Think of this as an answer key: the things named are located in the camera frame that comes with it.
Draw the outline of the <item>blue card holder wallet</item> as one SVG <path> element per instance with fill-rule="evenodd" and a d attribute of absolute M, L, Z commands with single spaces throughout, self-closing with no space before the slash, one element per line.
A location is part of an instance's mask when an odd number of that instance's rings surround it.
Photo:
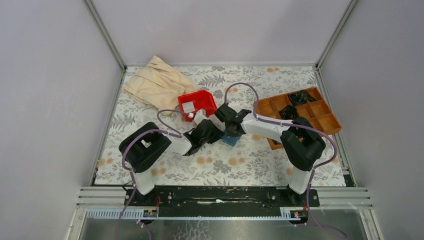
<path fill-rule="evenodd" d="M 227 136 L 226 134 L 221 138 L 221 140 L 224 142 L 224 143 L 226 143 L 226 144 L 228 144 L 228 145 L 230 145 L 230 146 L 232 146 L 232 147 L 234 147 L 236 144 L 237 144 L 237 142 L 240 140 L 240 136 L 235 136 L 235 137 L 231 137 L 231 136 Z"/>

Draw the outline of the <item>red plastic bin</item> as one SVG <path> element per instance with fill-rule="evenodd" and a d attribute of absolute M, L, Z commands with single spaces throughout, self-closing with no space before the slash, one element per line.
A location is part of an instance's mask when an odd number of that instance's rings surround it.
<path fill-rule="evenodd" d="M 198 110 L 205 110 L 205 116 L 209 117 L 218 109 L 213 95 L 207 90 L 199 90 L 193 93 L 184 94 L 177 97 L 178 106 L 181 109 L 182 103 L 193 102 L 195 111 L 189 112 L 195 114 Z"/>

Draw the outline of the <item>wooden compartment tray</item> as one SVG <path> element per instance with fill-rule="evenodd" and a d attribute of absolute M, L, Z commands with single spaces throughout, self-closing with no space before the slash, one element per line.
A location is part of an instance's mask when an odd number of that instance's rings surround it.
<path fill-rule="evenodd" d="M 303 117 L 313 128 L 327 135 L 334 135 L 342 129 L 316 87 L 260 99 L 256 113 L 279 120 Z"/>

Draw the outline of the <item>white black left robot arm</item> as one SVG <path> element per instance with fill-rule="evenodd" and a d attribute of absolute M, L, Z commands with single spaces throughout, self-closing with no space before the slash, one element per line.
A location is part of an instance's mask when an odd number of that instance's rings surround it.
<path fill-rule="evenodd" d="M 168 133 L 152 121 L 125 138 L 118 149 L 130 165 L 130 174 L 137 190 L 136 199 L 144 206 L 155 200 L 155 183 L 150 168 L 165 152 L 181 156 L 196 154 L 205 144 L 213 144 L 225 133 L 209 120 L 202 120 L 182 135 Z"/>

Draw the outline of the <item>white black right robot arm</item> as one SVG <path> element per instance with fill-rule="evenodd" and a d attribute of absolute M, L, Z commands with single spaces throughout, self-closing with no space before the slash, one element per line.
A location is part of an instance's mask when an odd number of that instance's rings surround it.
<path fill-rule="evenodd" d="M 306 199 L 312 169 L 321 157 L 326 143 L 321 132 L 312 127 L 304 117 L 281 120 L 256 114 L 247 109 L 239 112 L 222 104 L 214 115 L 225 125 L 229 137 L 245 134 L 260 135 L 283 145 L 286 155 L 293 165 L 293 173 L 288 184 L 287 201 L 293 206 L 301 205 Z"/>

